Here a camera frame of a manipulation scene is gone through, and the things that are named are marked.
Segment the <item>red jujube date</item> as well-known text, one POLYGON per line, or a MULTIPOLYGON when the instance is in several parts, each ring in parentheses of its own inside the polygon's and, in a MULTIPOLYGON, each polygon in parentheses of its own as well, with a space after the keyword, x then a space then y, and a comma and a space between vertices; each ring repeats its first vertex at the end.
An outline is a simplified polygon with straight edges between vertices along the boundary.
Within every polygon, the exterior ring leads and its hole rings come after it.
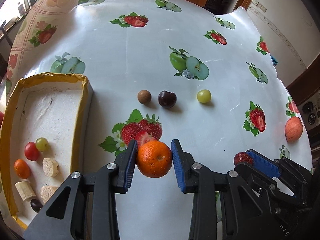
POLYGON ((253 158, 246 152, 239 152, 234 156, 234 165, 238 165, 239 163, 248 163, 253 165, 253 158))

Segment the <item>orange tangerine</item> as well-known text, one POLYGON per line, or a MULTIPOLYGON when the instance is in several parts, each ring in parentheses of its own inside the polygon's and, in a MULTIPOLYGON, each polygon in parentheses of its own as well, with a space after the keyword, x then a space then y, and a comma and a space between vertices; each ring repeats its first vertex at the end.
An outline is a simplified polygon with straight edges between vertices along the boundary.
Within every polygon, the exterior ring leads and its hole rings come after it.
POLYGON ((172 167, 170 148, 161 141, 150 141, 140 146, 136 164, 140 172, 149 178, 161 178, 172 167))
POLYGON ((21 179, 28 179, 30 177, 30 168, 23 159, 17 159, 14 163, 14 171, 21 179))

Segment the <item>round freeze-dried piece small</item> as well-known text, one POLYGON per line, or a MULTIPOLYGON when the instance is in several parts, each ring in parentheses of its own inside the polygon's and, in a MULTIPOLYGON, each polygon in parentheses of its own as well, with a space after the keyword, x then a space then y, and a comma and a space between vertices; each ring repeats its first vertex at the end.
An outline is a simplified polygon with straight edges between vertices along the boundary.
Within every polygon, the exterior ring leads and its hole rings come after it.
POLYGON ((42 169, 45 176, 53 178, 59 173, 59 164, 54 158, 44 158, 42 169))

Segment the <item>hexagonal white freeze-dried block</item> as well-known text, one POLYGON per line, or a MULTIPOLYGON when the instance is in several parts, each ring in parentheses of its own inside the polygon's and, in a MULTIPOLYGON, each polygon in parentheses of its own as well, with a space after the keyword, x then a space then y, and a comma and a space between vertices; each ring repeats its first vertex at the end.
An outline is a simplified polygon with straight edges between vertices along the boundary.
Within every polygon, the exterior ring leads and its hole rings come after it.
POLYGON ((15 187, 23 201, 29 201, 36 197, 29 181, 19 181, 15 183, 15 187))

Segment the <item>green grape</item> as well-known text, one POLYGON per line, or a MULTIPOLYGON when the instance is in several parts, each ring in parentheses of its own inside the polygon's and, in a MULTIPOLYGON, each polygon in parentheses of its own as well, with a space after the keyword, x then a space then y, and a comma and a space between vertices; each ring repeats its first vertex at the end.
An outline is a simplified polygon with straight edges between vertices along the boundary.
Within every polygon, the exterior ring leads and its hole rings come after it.
POLYGON ((46 138, 40 137, 35 141, 35 146, 40 152, 45 152, 49 149, 49 142, 46 138))
POLYGON ((212 99, 211 92, 207 89, 203 89, 199 91, 196 95, 198 102, 200 103, 208 103, 212 99))

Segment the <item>red cherry tomato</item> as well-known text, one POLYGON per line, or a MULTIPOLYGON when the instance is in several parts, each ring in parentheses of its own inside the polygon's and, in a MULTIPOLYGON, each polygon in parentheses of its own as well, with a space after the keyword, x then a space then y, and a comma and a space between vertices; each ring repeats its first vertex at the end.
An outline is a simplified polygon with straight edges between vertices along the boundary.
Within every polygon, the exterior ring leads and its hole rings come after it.
POLYGON ((24 155, 30 161, 37 161, 40 156, 40 151, 37 149, 34 142, 29 142, 24 148, 24 155))

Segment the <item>red apple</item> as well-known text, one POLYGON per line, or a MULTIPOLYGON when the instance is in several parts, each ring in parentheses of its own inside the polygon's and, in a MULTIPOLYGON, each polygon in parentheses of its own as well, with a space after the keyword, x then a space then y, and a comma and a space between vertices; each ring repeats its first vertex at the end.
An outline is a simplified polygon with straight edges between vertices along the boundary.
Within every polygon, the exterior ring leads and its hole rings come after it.
POLYGON ((303 133, 302 121, 299 117, 293 116, 285 124, 285 138, 287 142, 297 141, 303 133))

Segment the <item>white foam tray yellow rim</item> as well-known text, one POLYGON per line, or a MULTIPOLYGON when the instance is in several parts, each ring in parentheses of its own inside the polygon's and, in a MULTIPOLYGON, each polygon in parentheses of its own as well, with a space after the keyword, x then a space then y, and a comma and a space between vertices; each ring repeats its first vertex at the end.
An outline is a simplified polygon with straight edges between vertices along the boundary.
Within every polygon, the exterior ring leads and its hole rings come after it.
POLYGON ((82 74, 41 73, 16 84, 1 127, 1 182, 9 217, 20 229, 82 169, 92 94, 82 74))

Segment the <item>brown longan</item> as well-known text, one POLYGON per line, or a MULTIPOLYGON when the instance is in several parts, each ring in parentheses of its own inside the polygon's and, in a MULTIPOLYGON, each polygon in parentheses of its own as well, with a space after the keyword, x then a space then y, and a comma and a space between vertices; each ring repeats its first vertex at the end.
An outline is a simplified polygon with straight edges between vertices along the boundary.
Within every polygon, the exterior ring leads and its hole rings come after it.
POLYGON ((137 99, 141 104, 147 105, 151 102, 152 95, 148 90, 144 89, 138 92, 137 99))

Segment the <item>fruit print tablecloth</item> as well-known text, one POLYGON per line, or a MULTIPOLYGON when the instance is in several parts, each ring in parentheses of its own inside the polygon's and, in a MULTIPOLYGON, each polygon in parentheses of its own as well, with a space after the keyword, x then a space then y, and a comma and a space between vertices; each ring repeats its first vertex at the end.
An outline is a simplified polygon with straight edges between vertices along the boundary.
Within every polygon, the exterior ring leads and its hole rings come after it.
POLYGON ((20 239, 316 239, 308 136, 242 9, 38 0, 1 83, 20 239))

